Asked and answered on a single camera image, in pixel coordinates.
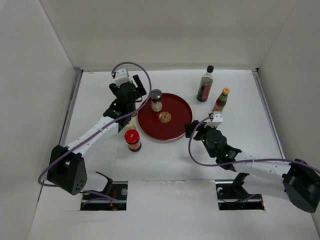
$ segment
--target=black lid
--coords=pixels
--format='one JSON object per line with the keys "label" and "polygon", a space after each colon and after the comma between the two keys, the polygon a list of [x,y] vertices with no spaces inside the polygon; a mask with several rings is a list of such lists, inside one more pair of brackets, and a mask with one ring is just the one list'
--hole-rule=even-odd
{"label": "black lid", "polygon": [[206,71],[207,71],[208,73],[212,73],[212,72],[214,71],[214,66],[209,65],[209,66],[206,68]]}

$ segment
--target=pepper shaker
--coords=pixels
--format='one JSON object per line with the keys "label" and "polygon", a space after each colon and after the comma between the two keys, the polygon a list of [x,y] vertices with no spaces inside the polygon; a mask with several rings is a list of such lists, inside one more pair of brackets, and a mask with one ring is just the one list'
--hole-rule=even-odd
{"label": "pepper shaker", "polygon": [[151,108],[154,112],[158,113],[162,109],[162,92],[159,89],[153,89],[150,94]]}

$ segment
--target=red lid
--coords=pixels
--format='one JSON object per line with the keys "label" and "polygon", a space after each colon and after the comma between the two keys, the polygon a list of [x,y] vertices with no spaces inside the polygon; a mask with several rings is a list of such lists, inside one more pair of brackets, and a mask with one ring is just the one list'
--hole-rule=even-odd
{"label": "red lid", "polygon": [[128,144],[134,144],[139,140],[139,133],[135,129],[130,129],[125,132],[124,139]]}

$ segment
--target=round red plate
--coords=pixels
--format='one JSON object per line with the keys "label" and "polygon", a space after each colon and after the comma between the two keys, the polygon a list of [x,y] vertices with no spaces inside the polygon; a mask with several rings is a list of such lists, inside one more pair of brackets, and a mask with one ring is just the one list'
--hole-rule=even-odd
{"label": "round red plate", "polygon": [[181,97],[162,94],[162,110],[154,112],[151,109],[151,99],[138,112],[138,123],[142,130],[157,140],[173,140],[182,137],[185,124],[192,122],[192,111],[188,103]]}

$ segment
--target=yellow bottle cap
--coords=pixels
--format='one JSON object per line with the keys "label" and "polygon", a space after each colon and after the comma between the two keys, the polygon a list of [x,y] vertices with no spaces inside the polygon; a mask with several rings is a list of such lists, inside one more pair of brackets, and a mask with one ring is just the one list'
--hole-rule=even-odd
{"label": "yellow bottle cap", "polygon": [[222,92],[224,94],[229,94],[230,93],[230,89],[228,87],[225,87]]}

